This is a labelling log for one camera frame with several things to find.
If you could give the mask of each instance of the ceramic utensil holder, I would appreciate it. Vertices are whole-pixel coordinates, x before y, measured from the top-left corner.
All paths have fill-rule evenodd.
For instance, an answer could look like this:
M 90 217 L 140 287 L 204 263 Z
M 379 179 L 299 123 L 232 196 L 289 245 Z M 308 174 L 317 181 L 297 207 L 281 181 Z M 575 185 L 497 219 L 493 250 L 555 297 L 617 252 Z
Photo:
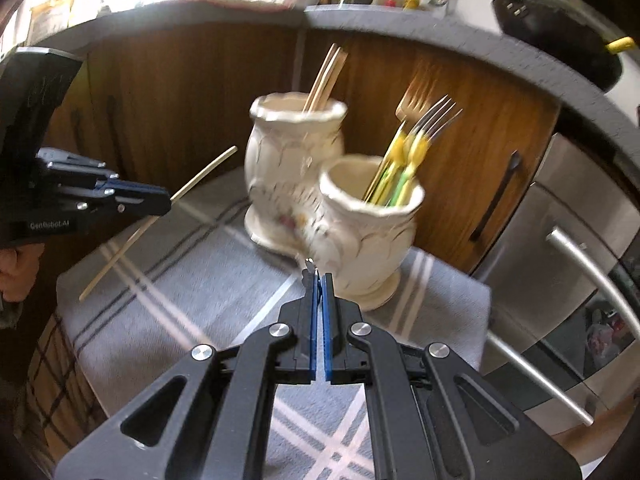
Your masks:
M 244 159 L 252 201 L 247 232 L 257 244 L 293 257 L 305 255 L 299 227 L 318 209 L 320 168 L 344 153 L 346 105 L 330 100 L 325 110 L 302 113 L 306 97 L 290 92 L 257 98 Z
M 334 277 L 337 296 L 361 310 L 385 303 L 398 288 L 399 266 L 415 236 L 415 213 L 424 199 L 416 185 L 407 205 L 382 207 L 359 199 L 382 159 L 345 155 L 322 167 L 321 203 L 302 229 L 308 255 Z

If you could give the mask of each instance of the gray cloth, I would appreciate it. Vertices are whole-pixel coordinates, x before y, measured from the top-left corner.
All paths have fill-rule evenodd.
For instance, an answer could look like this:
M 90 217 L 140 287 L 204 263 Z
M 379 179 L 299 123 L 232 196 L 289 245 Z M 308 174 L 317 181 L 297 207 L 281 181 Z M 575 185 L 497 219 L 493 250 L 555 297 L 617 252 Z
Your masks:
M 113 414 L 198 343 L 223 349 L 275 322 L 303 295 L 295 263 L 255 246 L 243 227 L 242 170 L 199 186 L 136 243 L 84 303 L 78 295 L 133 232 L 98 248 L 58 280 L 58 311 L 78 361 Z M 489 289 L 411 250 L 394 297 L 367 319 L 400 340 L 449 344 L 477 367 Z M 277 390 L 265 478 L 373 478 L 360 386 L 329 386 L 322 359 L 311 386 Z

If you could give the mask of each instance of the gray countertop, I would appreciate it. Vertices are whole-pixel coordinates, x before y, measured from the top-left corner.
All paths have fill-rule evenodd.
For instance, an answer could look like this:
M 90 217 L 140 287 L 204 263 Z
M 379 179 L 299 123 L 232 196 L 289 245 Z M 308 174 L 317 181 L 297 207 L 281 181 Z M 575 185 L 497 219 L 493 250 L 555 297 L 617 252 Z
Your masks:
M 459 52 L 506 70 L 553 95 L 595 124 L 640 171 L 640 131 L 583 76 L 521 41 L 472 28 L 454 19 L 439 19 L 421 10 L 322 6 L 256 12 L 221 7 L 207 0 L 177 0 L 102 16 L 50 36 L 38 46 L 82 54 L 93 43 L 106 38 L 207 22 L 368 32 Z

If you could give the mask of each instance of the metal handle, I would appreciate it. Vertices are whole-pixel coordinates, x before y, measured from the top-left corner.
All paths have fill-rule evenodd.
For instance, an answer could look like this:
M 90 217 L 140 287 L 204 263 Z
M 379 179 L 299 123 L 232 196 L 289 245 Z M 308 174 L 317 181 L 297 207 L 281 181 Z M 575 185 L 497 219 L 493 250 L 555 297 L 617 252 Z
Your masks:
M 546 236 L 546 240 L 582 269 L 582 272 L 600 289 L 609 303 L 616 308 L 636 340 L 640 340 L 640 321 L 638 321 L 636 313 L 606 273 L 600 270 L 598 264 L 557 226 Z
M 520 167 L 521 164 L 522 164 L 522 156 L 520 155 L 518 150 L 516 150 L 515 152 L 511 153 L 511 158 L 509 159 L 509 163 L 507 164 L 507 170 L 504 172 L 504 176 L 500 181 L 500 186 L 498 186 L 498 189 L 495 191 L 494 198 L 491 200 L 491 203 L 489 204 L 489 207 L 487 208 L 487 210 L 484 212 L 484 215 L 482 215 L 482 218 L 478 223 L 478 226 L 471 233 L 471 236 L 469 237 L 470 242 L 477 242 L 478 239 L 480 238 L 480 235 L 482 234 L 482 231 L 486 227 L 487 222 L 489 221 L 489 218 L 491 218 L 491 215 L 494 214 L 495 208 L 498 207 L 498 203 L 500 202 L 500 199 L 504 195 L 504 191 L 507 189 L 507 186 L 509 185 L 511 178 L 513 177 L 513 175 L 515 174 L 515 172 L 517 171 L 517 169 Z
M 527 361 L 522 355 L 516 352 L 511 346 L 505 343 L 491 330 L 486 334 L 486 340 L 491 343 L 497 351 L 503 354 L 519 371 L 545 390 L 549 395 L 562 402 L 572 412 L 577 415 L 585 426 L 593 424 L 593 417 L 562 391 L 554 382 Z

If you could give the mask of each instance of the metal bolt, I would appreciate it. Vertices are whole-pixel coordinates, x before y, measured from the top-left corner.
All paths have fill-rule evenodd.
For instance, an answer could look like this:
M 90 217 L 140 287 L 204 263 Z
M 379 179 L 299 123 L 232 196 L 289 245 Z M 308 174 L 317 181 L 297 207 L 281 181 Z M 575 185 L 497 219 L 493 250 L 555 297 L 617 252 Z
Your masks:
M 438 359 L 444 359 L 449 355 L 449 347 L 444 343 L 431 343 L 429 345 L 429 354 Z
M 359 321 L 351 325 L 351 331 L 353 335 L 369 335 L 371 333 L 371 325 Z
M 269 333 L 274 337 L 283 337 L 290 332 L 289 325 L 284 323 L 274 323 L 269 327 Z
M 191 357 L 196 359 L 196 361 L 206 361 L 213 355 L 213 348 L 209 345 L 198 345 L 196 348 L 191 350 Z

